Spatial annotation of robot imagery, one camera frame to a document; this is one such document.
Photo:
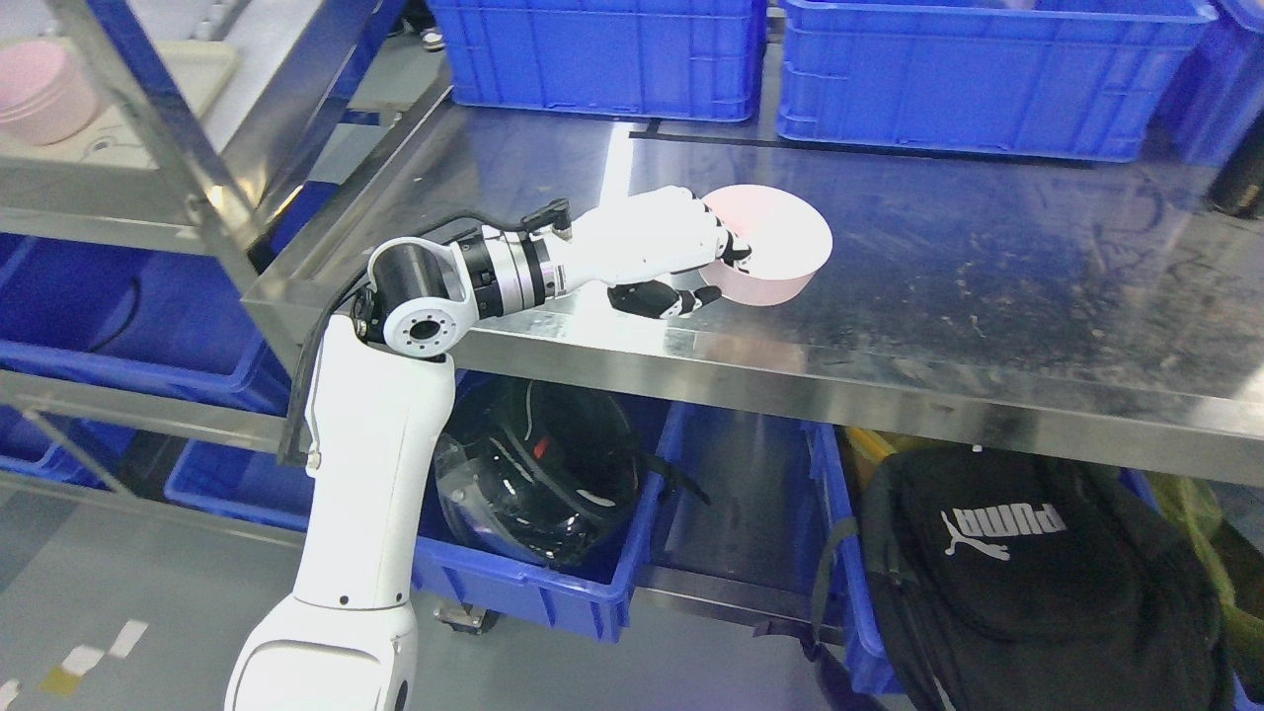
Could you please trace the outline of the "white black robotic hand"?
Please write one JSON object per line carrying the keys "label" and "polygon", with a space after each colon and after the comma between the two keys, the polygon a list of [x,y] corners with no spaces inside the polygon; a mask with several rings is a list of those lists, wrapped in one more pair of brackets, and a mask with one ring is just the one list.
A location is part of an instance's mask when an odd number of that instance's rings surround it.
{"label": "white black robotic hand", "polygon": [[592,207],[573,220],[570,238],[550,233],[544,244],[560,269],[560,295],[603,283],[612,309],[655,320],[686,316],[723,295],[718,286],[672,287],[664,275],[744,264],[752,256],[703,199],[678,186]]}

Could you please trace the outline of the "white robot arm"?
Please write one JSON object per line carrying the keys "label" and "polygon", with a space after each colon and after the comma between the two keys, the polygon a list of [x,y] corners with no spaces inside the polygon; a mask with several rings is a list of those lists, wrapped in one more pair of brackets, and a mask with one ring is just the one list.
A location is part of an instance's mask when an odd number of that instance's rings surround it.
{"label": "white robot arm", "polygon": [[315,482],[301,563],[246,638],[228,710],[403,710],[416,688],[411,573],[454,406],[447,350],[557,295],[546,240],[573,235],[564,199],[509,225],[469,219],[445,244],[423,226],[375,247],[310,331],[278,454]]}

